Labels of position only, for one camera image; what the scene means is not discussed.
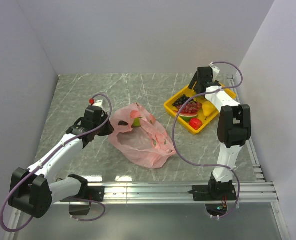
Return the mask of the red strawberry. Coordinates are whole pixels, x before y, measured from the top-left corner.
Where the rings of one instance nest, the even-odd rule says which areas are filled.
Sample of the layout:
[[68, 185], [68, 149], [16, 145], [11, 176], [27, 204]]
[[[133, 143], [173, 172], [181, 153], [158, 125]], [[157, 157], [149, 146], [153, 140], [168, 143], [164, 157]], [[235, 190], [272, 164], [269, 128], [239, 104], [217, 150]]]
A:
[[190, 121], [189, 121], [189, 125], [194, 129], [194, 130], [199, 130], [203, 123], [200, 119], [198, 118], [192, 118]]

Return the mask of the green apple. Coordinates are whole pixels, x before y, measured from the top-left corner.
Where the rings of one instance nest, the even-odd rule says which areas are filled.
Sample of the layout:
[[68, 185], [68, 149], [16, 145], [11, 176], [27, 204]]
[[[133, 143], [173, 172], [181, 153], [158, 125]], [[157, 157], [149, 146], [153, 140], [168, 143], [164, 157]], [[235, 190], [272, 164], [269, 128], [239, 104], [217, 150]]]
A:
[[140, 124], [140, 117], [138, 117], [138, 118], [135, 118], [134, 119], [134, 121], [133, 121], [133, 123], [132, 123], [132, 127], [140, 127], [141, 126], [141, 124]]

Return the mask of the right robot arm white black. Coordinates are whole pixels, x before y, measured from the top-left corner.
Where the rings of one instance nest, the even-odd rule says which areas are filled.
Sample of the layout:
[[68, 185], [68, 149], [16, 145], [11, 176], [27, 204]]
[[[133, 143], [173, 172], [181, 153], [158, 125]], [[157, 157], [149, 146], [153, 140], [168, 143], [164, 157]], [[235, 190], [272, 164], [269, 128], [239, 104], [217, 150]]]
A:
[[240, 104], [230, 97], [215, 77], [219, 68], [215, 66], [199, 67], [189, 87], [196, 94], [205, 94], [219, 111], [217, 137], [220, 151], [217, 166], [211, 173], [206, 194], [210, 200], [235, 200], [236, 191], [232, 183], [237, 157], [251, 136], [250, 107]]

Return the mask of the watermelon slice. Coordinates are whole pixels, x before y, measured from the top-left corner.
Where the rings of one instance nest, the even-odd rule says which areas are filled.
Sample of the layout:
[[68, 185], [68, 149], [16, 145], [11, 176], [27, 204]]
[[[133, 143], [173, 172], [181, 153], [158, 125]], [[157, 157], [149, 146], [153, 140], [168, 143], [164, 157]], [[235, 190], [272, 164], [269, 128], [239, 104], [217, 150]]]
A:
[[189, 122], [191, 119], [195, 119], [198, 117], [198, 113], [184, 113], [181, 112], [179, 118], [183, 119], [185, 122]]

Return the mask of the red grape bunch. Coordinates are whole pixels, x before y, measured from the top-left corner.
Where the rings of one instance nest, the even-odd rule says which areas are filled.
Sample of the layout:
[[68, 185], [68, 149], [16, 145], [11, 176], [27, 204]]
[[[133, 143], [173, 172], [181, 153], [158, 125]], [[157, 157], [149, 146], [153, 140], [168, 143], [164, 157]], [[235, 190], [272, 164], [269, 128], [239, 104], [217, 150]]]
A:
[[181, 112], [183, 113], [198, 113], [198, 111], [201, 109], [202, 104], [196, 101], [195, 107], [187, 107], [185, 106]]

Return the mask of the pink plastic bag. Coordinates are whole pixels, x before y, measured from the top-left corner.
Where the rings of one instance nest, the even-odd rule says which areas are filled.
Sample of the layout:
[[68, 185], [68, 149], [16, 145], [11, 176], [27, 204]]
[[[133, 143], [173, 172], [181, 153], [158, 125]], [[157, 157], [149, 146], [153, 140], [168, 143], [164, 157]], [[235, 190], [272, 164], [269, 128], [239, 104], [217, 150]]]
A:
[[[135, 118], [140, 127], [132, 127]], [[123, 107], [110, 117], [114, 129], [110, 144], [130, 162], [148, 169], [159, 169], [176, 154], [166, 129], [139, 103]]]

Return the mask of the yellow pear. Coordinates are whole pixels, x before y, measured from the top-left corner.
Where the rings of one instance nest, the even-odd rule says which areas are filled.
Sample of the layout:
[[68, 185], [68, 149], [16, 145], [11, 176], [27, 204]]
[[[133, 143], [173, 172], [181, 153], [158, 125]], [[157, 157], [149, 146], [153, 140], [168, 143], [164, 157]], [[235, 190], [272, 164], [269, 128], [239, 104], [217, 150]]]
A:
[[210, 101], [204, 101], [202, 103], [202, 111], [205, 117], [209, 117], [214, 111], [216, 111], [216, 107]]

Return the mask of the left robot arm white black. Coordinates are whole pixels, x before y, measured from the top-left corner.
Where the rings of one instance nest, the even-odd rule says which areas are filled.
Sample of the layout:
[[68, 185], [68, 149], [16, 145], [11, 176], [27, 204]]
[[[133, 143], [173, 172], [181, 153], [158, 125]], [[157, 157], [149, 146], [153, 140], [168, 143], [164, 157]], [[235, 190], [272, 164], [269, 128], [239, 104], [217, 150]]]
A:
[[54, 177], [95, 136], [108, 136], [113, 132], [102, 103], [98, 100], [88, 106], [84, 115], [66, 130], [61, 140], [43, 158], [27, 169], [17, 168], [12, 173], [7, 200], [9, 206], [39, 219], [52, 204], [65, 198], [77, 201], [93, 198], [85, 178], [70, 174], [55, 182]]

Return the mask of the dark purple grape bunch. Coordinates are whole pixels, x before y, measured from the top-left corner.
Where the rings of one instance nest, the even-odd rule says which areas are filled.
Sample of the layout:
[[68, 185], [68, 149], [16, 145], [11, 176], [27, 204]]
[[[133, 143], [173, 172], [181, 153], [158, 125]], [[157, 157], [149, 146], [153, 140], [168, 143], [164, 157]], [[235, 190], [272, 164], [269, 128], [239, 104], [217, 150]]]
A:
[[[176, 108], [180, 108], [187, 100], [189, 100], [189, 97], [183, 94], [180, 96], [172, 105]], [[189, 103], [186, 104], [187, 107], [195, 107], [196, 102], [192, 99], [189, 101]]]

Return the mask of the yellow plastic tray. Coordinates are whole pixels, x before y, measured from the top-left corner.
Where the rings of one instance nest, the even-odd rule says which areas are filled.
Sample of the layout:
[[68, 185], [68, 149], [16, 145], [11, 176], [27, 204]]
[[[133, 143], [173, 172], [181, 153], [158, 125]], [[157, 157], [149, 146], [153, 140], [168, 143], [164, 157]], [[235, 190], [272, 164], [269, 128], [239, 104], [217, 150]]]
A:
[[216, 83], [206, 89], [206, 95], [196, 97], [194, 90], [184, 87], [164, 103], [164, 108], [172, 117], [193, 135], [201, 132], [224, 106], [236, 107], [236, 94]]

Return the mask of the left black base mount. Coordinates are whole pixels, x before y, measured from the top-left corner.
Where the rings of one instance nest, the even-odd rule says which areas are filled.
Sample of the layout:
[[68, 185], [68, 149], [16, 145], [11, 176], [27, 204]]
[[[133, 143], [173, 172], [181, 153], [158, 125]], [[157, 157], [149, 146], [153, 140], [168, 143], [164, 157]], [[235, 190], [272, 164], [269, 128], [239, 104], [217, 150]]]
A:
[[[61, 203], [69, 204], [68, 212], [72, 219], [80, 222], [95, 221], [101, 218], [106, 210], [105, 206], [102, 204], [104, 198], [104, 190], [105, 188], [103, 186], [86, 187], [86, 190], [75, 196], [70, 196], [63, 199]], [[94, 218], [84, 218], [90, 213], [92, 205], [99, 205], [102, 208], [102, 212]]]

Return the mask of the aluminium rail frame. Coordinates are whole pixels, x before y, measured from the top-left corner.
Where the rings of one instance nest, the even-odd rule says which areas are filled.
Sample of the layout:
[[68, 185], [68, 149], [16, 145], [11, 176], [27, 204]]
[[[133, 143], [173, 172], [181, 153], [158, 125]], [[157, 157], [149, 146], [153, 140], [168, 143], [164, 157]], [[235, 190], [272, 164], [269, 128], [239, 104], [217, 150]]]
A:
[[[105, 93], [114, 109], [139, 102], [169, 132], [173, 118], [163, 104], [192, 79], [188, 73], [61, 74], [36, 153], [40, 159], [83, 114], [85, 100]], [[210, 168], [172, 156], [160, 169], [130, 163], [106, 137], [94, 139], [55, 174], [77, 174], [95, 190], [104, 188], [103, 204], [58, 202], [7, 240], [287, 240], [290, 238], [273, 183], [268, 182], [253, 144], [237, 159], [240, 202], [217, 220], [208, 211], [216, 202], [195, 201], [193, 186], [206, 186]]]

